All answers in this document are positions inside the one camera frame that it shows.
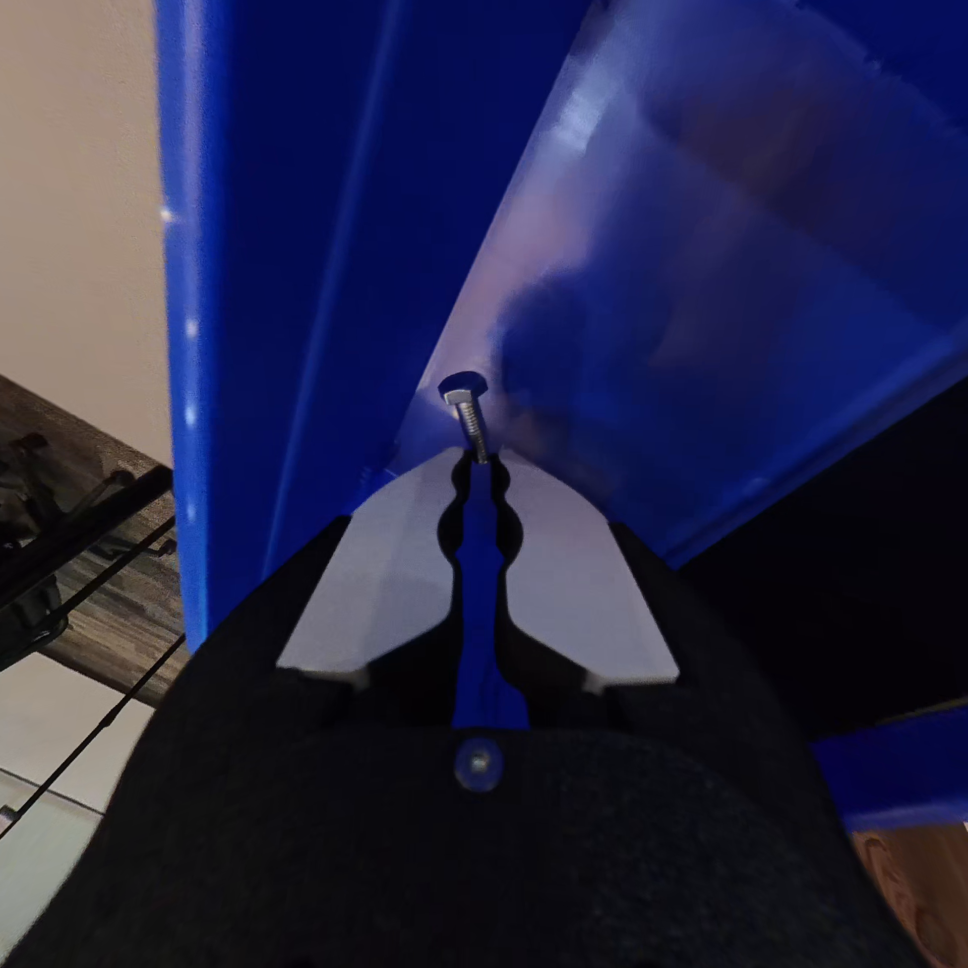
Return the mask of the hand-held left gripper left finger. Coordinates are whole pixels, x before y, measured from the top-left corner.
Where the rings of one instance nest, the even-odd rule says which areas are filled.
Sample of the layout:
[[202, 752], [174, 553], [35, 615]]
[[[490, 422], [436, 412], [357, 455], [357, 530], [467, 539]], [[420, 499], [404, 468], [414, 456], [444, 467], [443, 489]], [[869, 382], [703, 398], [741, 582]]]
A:
[[277, 660], [366, 688], [403, 649], [461, 616], [470, 454], [452, 446], [376, 491], [343, 537]]

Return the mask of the black metal stand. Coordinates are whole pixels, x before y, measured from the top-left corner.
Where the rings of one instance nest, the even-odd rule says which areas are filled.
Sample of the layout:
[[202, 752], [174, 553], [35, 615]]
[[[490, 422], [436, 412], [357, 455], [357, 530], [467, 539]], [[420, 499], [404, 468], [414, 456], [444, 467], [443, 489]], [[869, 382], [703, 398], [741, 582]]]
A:
[[[42, 479], [41, 456], [48, 446], [43, 435], [30, 433], [11, 441], [10, 458], [2, 460], [2, 499], [16, 499], [20, 508], [18, 516], [2, 516], [3, 671], [59, 638], [73, 612], [129, 565], [143, 557], [169, 556], [177, 548], [170, 536], [174, 517], [139, 541], [119, 533], [129, 520], [171, 493], [169, 468], [154, 466], [140, 476], [115, 469], [64, 509]], [[57, 574], [85, 553], [93, 553], [106, 566], [64, 597]]]

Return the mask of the steel hex bolt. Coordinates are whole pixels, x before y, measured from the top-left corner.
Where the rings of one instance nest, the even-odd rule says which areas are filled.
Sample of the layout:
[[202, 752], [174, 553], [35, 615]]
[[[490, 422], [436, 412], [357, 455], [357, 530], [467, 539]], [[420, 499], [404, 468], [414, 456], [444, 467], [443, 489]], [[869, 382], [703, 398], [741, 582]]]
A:
[[475, 371], [456, 372], [438, 387], [443, 404], [454, 410], [467, 446], [479, 465], [490, 462], [486, 424], [480, 407], [480, 399], [488, 390], [485, 377]]

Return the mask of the wide blue storage bin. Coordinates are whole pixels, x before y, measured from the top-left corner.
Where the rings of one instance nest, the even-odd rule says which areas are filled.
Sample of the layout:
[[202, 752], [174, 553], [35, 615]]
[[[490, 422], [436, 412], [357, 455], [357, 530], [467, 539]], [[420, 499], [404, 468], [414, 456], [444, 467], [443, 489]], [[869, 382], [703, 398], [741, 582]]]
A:
[[966, 2], [157, 8], [190, 649], [479, 369], [849, 828], [966, 821]]

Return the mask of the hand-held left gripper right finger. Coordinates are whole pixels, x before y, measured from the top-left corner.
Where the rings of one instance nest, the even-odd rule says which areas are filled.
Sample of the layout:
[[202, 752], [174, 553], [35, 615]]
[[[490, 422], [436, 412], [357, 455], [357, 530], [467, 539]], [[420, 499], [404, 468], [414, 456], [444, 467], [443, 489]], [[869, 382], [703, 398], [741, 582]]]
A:
[[523, 456], [500, 461], [502, 669], [541, 692], [675, 683], [679, 665], [605, 516]]

